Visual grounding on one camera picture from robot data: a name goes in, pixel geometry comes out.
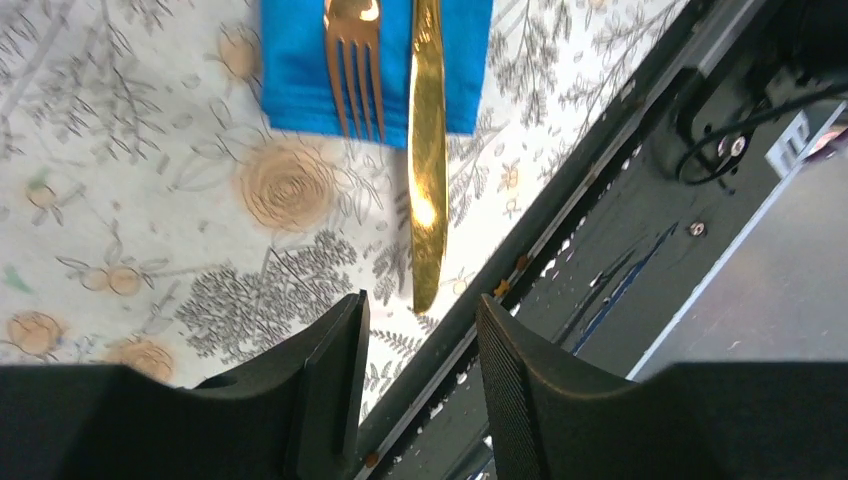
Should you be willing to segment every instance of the blue napkin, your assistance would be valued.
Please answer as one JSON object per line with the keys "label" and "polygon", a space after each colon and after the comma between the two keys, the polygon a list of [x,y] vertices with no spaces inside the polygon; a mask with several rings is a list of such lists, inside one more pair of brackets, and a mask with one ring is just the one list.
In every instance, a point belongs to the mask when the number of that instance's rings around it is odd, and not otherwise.
{"label": "blue napkin", "polygon": [[[322,0],[261,0],[262,109],[271,126],[341,135],[324,47]],[[386,145],[406,148],[409,72],[412,63],[412,0],[383,0],[380,75]],[[442,3],[445,97],[449,133],[471,134],[480,105],[492,0]],[[350,132],[354,134],[350,107]],[[371,110],[375,140],[377,124]]]}

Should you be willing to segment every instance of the black plastic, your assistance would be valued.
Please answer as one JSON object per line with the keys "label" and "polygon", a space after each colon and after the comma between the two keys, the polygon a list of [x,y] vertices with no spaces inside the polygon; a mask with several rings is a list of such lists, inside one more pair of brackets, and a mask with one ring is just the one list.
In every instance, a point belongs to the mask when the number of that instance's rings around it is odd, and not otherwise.
{"label": "black plastic", "polygon": [[500,480],[848,476],[848,363],[678,364],[639,385],[490,297],[477,328]]}
{"label": "black plastic", "polygon": [[0,368],[0,477],[344,478],[368,348],[365,292],[197,388],[123,366]]}

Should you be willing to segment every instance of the screw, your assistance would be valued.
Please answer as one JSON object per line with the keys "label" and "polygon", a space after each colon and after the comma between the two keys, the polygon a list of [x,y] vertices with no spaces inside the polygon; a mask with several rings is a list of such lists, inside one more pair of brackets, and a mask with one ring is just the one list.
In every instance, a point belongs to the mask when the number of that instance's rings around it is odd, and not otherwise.
{"label": "screw", "polygon": [[703,222],[695,222],[692,225],[689,225],[689,235],[693,237],[703,236],[707,231],[707,226],[704,225]]}
{"label": "screw", "polygon": [[748,146],[748,140],[745,137],[737,138],[733,141],[733,145],[730,146],[730,156],[735,158],[742,155],[746,146]]}
{"label": "screw", "polygon": [[716,147],[716,152],[719,157],[725,157],[728,153],[730,153],[731,157],[738,157],[742,155],[742,152],[745,151],[745,147],[748,146],[748,140],[745,137],[736,137],[733,139],[733,142],[730,142],[729,137],[724,137],[718,142],[718,147]]}

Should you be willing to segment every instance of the gold fork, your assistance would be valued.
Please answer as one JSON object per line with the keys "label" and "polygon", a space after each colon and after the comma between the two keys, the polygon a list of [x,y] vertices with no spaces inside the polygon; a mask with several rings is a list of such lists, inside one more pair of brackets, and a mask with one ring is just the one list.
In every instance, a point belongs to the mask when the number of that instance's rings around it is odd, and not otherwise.
{"label": "gold fork", "polygon": [[[333,99],[336,113],[342,126],[342,133],[350,137],[345,97],[342,91],[342,76],[339,71],[339,51],[342,47],[344,64],[344,83],[347,85],[348,101],[353,116],[356,136],[362,138],[359,121],[359,103],[362,103],[365,128],[368,139],[373,140],[371,131],[371,103],[368,95],[366,61],[371,68],[371,88],[374,91],[374,106],[377,116],[377,128],[380,139],[386,138],[386,125],[383,122],[383,89],[380,84],[380,22],[382,18],[380,0],[324,0],[324,29],[327,44],[327,68],[330,72],[330,84],[333,87]],[[353,57],[356,57],[357,77],[353,75]],[[359,99],[356,84],[359,83]]]}

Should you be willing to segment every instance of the table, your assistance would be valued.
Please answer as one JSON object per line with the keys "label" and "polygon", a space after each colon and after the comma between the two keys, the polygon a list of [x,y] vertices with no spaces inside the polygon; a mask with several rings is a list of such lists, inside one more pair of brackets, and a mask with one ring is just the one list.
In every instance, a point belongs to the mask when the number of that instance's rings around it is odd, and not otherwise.
{"label": "table", "polygon": [[362,288],[364,419],[684,3],[495,1],[477,132],[449,142],[441,291],[416,316],[405,155],[267,127],[254,0],[5,2],[0,362],[193,386]]}

